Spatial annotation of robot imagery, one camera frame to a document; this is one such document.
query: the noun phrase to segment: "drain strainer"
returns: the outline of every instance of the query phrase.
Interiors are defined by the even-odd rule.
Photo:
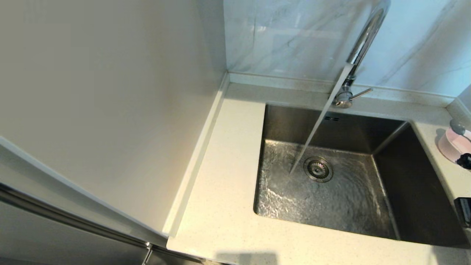
[[[314,181],[327,182],[332,179],[332,166],[322,157],[309,157],[304,161],[304,172]]]

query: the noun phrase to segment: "kitchen sink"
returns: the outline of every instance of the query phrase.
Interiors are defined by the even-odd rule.
[[[255,213],[417,243],[469,248],[440,180],[408,122],[267,105]]]

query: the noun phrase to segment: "backsplash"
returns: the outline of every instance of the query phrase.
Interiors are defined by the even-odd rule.
[[[461,100],[465,108],[468,109],[468,112],[471,112],[471,85],[466,88],[458,98]]]
[[[377,0],[225,0],[231,72],[334,81]],[[355,84],[456,97],[470,83],[469,0],[393,0]]]

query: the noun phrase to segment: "faucet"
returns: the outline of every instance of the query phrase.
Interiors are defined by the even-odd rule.
[[[358,37],[357,42],[353,46],[353,49],[347,59],[347,63],[353,64],[353,67],[350,70],[347,78],[345,78],[339,92],[332,101],[334,106],[338,108],[349,108],[352,106],[352,100],[373,91],[373,88],[369,88],[354,96],[350,87],[357,77],[355,74],[357,72],[358,66],[363,61],[363,58],[370,48],[374,37],[378,33],[378,30],[380,29],[381,24],[386,17],[386,14],[388,13],[390,5],[390,0],[381,0],[381,2],[379,2],[371,12],[370,17],[363,27],[361,34]]]

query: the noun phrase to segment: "water stream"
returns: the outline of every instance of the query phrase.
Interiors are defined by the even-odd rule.
[[[302,147],[301,153],[299,153],[298,157],[296,158],[296,162],[294,162],[294,165],[293,165],[293,167],[291,168],[290,174],[292,174],[293,171],[294,171],[294,169],[298,166],[298,163],[299,163],[299,161],[301,160],[302,155],[303,155],[304,152],[306,151],[306,148],[308,147],[309,143],[311,142],[312,137],[313,137],[314,134],[316,133],[317,128],[319,127],[319,125],[321,124],[322,120],[324,119],[324,116],[325,116],[325,114],[327,113],[327,110],[329,109],[330,105],[332,104],[333,99],[335,98],[335,95],[337,95],[337,92],[340,90],[340,88],[341,88],[341,86],[342,86],[342,84],[343,84],[343,81],[344,81],[344,80],[347,78],[347,76],[349,75],[350,70],[352,69],[352,67],[353,67],[353,64],[347,63],[346,66],[343,68],[342,73],[340,74],[339,80],[337,81],[337,83],[336,83],[335,86],[333,87],[332,93],[330,94],[329,99],[327,100],[327,102],[325,103],[324,108],[322,109],[321,115],[320,115],[319,118],[317,119],[316,124],[314,124],[314,128],[312,128],[312,131],[311,131],[311,133],[309,134],[309,137],[308,137],[306,143],[305,143],[304,146]]]

